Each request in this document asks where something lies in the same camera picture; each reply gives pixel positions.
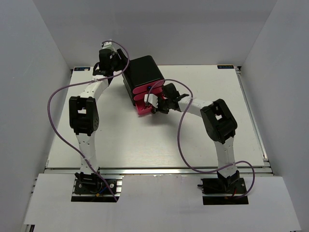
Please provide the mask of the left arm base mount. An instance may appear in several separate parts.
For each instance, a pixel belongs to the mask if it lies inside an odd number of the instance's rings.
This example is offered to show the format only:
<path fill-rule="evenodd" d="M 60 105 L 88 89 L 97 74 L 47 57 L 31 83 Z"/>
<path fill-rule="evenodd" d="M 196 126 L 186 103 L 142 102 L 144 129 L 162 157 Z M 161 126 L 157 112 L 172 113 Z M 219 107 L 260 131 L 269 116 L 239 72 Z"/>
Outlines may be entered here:
<path fill-rule="evenodd" d="M 115 203 L 120 196 L 122 180 L 106 178 L 104 182 L 96 174 L 75 173 L 72 202 Z"/>

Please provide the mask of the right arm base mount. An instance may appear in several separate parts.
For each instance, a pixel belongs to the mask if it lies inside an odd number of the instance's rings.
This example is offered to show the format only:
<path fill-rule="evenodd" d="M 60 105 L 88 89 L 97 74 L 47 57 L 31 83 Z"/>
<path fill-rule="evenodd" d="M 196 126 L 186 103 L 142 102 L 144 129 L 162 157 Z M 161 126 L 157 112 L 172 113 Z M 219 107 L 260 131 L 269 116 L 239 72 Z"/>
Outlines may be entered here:
<path fill-rule="evenodd" d="M 197 187 L 202 191 L 204 205 L 248 205 L 246 185 L 243 178 L 225 189 L 224 184 L 218 178 L 203 178 Z"/>

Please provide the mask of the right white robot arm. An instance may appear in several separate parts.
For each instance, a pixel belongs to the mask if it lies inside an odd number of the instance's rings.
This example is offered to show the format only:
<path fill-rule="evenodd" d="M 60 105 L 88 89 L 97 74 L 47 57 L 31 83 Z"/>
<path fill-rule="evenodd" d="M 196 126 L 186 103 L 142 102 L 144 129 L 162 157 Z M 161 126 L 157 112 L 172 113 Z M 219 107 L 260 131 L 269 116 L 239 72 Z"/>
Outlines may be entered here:
<path fill-rule="evenodd" d="M 170 110 L 182 113 L 177 132 L 177 144 L 180 146 L 180 129 L 185 113 L 202 118 L 207 135 L 214 142 L 218 168 L 215 170 L 218 177 L 218 188 L 225 193 L 235 188 L 239 180 L 239 171 L 236 167 L 234 155 L 234 137 L 238 127 L 225 101 L 203 101 L 193 97 L 193 94 L 180 94 L 173 83 L 162 86 L 162 96 L 152 93 L 154 87 L 147 87 L 148 93 L 144 96 L 146 105 L 152 106 L 152 113 L 168 114 Z"/>

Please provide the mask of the black pink drawer organizer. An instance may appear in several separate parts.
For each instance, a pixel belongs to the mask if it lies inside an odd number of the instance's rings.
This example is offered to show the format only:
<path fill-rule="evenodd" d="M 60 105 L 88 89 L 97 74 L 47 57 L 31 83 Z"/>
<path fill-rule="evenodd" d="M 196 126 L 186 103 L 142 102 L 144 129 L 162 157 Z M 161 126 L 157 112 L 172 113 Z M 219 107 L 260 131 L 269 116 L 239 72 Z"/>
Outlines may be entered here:
<path fill-rule="evenodd" d="M 163 95 L 164 77 L 152 56 L 147 55 L 133 59 L 123 73 L 123 82 L 138 115 L 151 112 L 150 106 L 145 105 L 144 96 L 151 90 L 158 97 Z"/>

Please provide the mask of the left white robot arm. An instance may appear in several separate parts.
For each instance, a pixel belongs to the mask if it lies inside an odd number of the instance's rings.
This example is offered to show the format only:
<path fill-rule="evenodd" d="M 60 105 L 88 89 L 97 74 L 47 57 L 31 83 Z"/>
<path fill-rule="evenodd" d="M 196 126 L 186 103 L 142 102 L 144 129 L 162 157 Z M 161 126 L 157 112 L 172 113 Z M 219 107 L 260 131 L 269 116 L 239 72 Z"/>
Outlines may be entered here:
<path fill-rule="evenodd" d="M 99 62 L 93 68 L 93 79 L 78 96 L 69 99 L 69 122 L 76 135 L 81 156 L 79 180 L 87 179 L 85 187 L 92 193 L 101 190 L 102 181 L 96 158 L 95 134 L 99 126 L 97 101 L 110 85 L 115 72 L 128 66 L 128 57 L 122 49 L 104 47 L 99 50 Z"/>

